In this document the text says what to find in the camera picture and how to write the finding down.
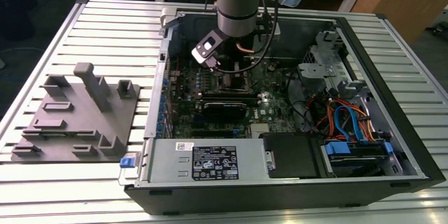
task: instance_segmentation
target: metal table surface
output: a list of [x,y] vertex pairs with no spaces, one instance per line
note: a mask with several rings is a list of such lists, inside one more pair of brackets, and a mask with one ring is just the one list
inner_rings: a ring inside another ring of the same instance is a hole
[[[365,207],[238,212],[214,215],[150,216],[126,197],[117,182],[118,164],[34,164],[9,162],[45,91],[45,75],[66,74],[77,62],[95,65],[107,83],[130,79],[142,87],[127,152],[141,150],[147,101],[161,36],[159,11],[201,5],[89,0],[75,4],[34,71],[0,123],[0,223],[231,222],[247,223],[446,223],[448,183],[417,193],[387,197]],[[446,93],[386,20],[371,14],[282,9],[282,13],[343,16],[366,49],[410,123],[448,177]],[[135,177],[134,169],[123,177]]]

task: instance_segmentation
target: blue connector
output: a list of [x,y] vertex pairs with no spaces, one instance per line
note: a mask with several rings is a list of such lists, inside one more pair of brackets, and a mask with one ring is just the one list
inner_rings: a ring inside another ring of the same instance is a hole
[[162,131],[162,124],[161,124],[161,123],[157,123],[155,130],[157,130],[157,132],[161,132],[161,131]]
[[133,168],[134,167],[134,157],[122,157],[119,160],[119,168]]
[[325,152],[327,155],[349,154],[350,149],[347,148],[346,142],[329,142],[327,144],[325,144]]
[[389,142],[383,142],[383,148],[387,154],[393,153],[393,147]]

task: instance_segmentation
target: warning label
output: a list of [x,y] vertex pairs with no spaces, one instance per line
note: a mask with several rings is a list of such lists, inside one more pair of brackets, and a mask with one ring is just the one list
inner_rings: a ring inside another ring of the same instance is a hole
[[193,180],[237,179],[235,146],[193,147]]

